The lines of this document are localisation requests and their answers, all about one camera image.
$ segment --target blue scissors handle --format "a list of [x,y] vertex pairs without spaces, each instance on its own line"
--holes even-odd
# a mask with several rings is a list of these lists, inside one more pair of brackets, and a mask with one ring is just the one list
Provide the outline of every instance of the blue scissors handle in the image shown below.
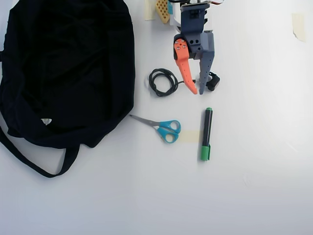
[[[176,125],[176,127],[177,127],[176,129],[171,126],[173,123]],[[173,131],[174,133],[177,133],[177,134],[179,134],[180,131],[181,131],[180,122],[177,121],[177,120],[162,121],[162,122],[160,122],[159,126],[165,128],[165,129],[171,130],[171,131]]]
[[180,122],[177,120],[172,120],[172,121],[162,121],[159,124],[159,128],[157,129],[159,134],[162,136],[162,138],[165,140],[167,143],[174,143],[177,141],[179,137],[179,133],[181,131],[181,125]]
[[174,143],[174,142],[178,139],[178,137],[179,137],[179,135],[178,135],[177,133],[172,132],[172,131],[168,131],[168,130],[166,130],[166,129],[163,128],[163,127],[159,127],[159,128],[157,129],[157,131],[158,131],[159,134],[162,136],[162,138],[164,139],[164,141],[167,142],[167,143]]

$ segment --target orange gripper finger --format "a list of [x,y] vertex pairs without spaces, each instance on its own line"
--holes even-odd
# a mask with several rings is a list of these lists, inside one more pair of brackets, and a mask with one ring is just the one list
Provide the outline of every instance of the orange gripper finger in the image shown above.
[[177,54],[176,64],[179,67],[180,73],[186,86],[193,94],[197,94],[197,88],[192,81],[191,72],[189,68],[189,51],[187,43],[184,39],[177,39],[174,43],[174,50]]

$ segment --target masking tape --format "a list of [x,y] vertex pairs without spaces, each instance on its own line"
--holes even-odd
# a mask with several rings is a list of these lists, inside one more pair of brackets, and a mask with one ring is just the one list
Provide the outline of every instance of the masking tape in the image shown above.
[[302,42],[306,42],[304,14],[293,13],[292,14],[292,27],[293,34],[297,39]]
[[180,143],[199,143],[202,141],[203,131],[183,130],[179,134],[177,142]]
[[155,19],[156,12],[156,1],[155,0],[145,0],[145,21],[151,21]]

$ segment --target bag strap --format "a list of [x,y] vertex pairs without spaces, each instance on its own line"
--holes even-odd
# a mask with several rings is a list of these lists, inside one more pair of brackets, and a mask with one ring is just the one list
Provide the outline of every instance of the bag strap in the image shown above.
[[69,170],[69,168],[72,166],[74,161],[77,158],[79,147],[73,147],[73,148],[67,148],[65,152],[65,158],[63,162],[62,169],[60,173],[58,174],[50,174],[46,172],[45,170],[41,169],[39,166],[32,163],[30,160],[28,160],[15,146],[14,144],[8,139],[8,137],[5,135],[5,133],[0,128],[0,142],[22,163],[29,166],[33,170],[37,171],[39,174],[47,177],[47,178],[53,178],[59,175],[63,175],[65,172]]

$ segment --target coiled black cable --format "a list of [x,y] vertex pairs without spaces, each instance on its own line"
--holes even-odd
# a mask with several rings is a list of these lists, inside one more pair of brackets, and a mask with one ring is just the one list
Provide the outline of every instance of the coiled black cable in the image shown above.
[[[208,81],[206,83],[206,87],[210,90],[210,91],[214,91],[215,88],[217,87],[217,85],[219,84],[220,82],[220,78],[213,72],[210,72],[209,74],[212,79],[210,81]],[[168,89],[168,91],[166,92],[162,92],[162,91],[159,91],[157,89],[157,86],[155,84],[155,79],[159,76],[164,76],[166,77],[170,83],[171,83],[171,87],[170,89]],[[155,69],[151,72],[151,74],[149,75],[149,85],[151,87],[151,89],[156,93],[157,96],[159,97],[164,97],[164,96],[169,96],[170,94],[173,94],[177,88],[178,88],[178,85],[180,83],[184,83],[184,81],[180,81],[178,82],[177,78],[175,77],[175,75],[167,70],[167,69]]]
[[[155,84],[155,79],[159,76],[164,76],[170,81],[171,87],[170,87],[170,89],[168,89],[168,91],[161,92],[157,89],[157,86]],[[149,75],[149,85],[150,85],[151,89],[154,90],[156,95],[159,97],[169,96],[170,94],[173,94],[177,90],[178,85],[180,83],[184,83],[184,81],[178,82],[175,75],[171,71],[166,70],[166,69],[155,69]]]

